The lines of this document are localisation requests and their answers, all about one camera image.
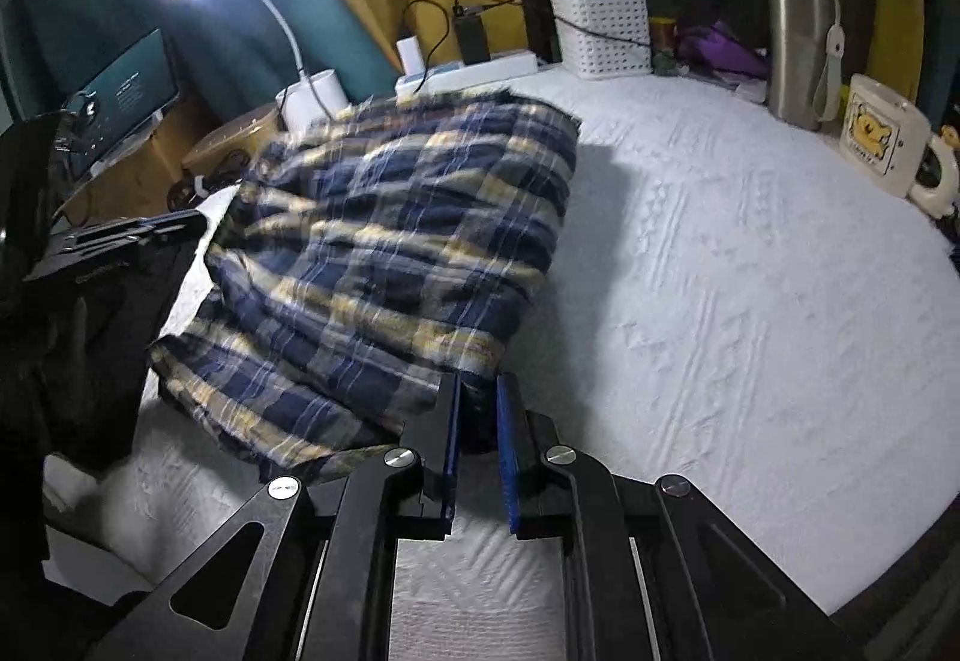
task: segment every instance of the white plastic basket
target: white plastic basket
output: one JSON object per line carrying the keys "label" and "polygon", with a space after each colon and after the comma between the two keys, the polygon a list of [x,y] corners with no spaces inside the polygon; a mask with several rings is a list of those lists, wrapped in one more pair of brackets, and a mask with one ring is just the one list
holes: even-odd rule
{"label": "white plastic basket", "polygon": [[576,30],[557,20],[563,64],[583,79],[651,73],[647,0],[550,0],[556,17],[596,33],[638,44],[621,44]]}

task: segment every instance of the power strip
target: power strip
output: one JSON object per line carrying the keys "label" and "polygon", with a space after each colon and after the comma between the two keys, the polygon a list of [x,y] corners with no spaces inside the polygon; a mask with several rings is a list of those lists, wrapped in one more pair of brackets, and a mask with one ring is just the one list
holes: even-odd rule
{"label": "power strip", "polygon": [[[464,65],[463,61],[435,65],[427,73],[424,87],[419,92],[433,94],[433,92],[452,92],[454,89],[465,89],[478,84],[502,82],[506,79],[515,79],[517,76],[528,76],[536,73],[536,55],[528,49],[516,49],[511,52],[494,54],[486,63]],[[397,79],[397,95],[410,95],[424,78],[423,73],[402,76]]]}

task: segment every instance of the white textured bedspread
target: white textured bedspread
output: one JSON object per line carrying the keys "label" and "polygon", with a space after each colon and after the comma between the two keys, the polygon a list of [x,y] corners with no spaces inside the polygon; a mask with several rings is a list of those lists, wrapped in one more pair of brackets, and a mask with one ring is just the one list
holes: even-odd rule
{"label": "white textured bedspread", "polygon": [[[722,89],[563,70],[511,86],[583,120],[560,248],[507,360],[528,407],[613,472],[686,474],[837,609],[960,488],[944,239],[821,137]],[[170,330],[208,286],[195,265]],[[136,454],[79,516],[156,580],[256,475],[152,395],[155,378]],[[563,657],[558,549],[508,537],[495,456],[466,459],[461,486],[453,538],[401,546],[392,657]]]}

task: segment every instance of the white mug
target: white mug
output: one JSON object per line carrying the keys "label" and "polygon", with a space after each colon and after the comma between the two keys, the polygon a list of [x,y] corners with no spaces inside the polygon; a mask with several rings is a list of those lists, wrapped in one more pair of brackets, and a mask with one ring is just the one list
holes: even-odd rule
{"label": "white mug", "polygon": [[[940,162],[940,183],[935,188],[917,182],[927,146]],[[960,182],[952,148],[930,132],[930,123],[920,109],[862,73],[850,81],[840,152],[891,196],[908,197],[930,217],[952,214]]]}

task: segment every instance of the stainless steel bottle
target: stainless steel bottle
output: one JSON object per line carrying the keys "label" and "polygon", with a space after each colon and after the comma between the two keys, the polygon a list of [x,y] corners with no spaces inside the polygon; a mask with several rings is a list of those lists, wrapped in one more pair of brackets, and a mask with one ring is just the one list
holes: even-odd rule
{"label": "stainless steel bottle", "polygon": [[816,130],[814,92],[827,62],[833,0],[770,0],[771,74],[767,106],[776,118]]}

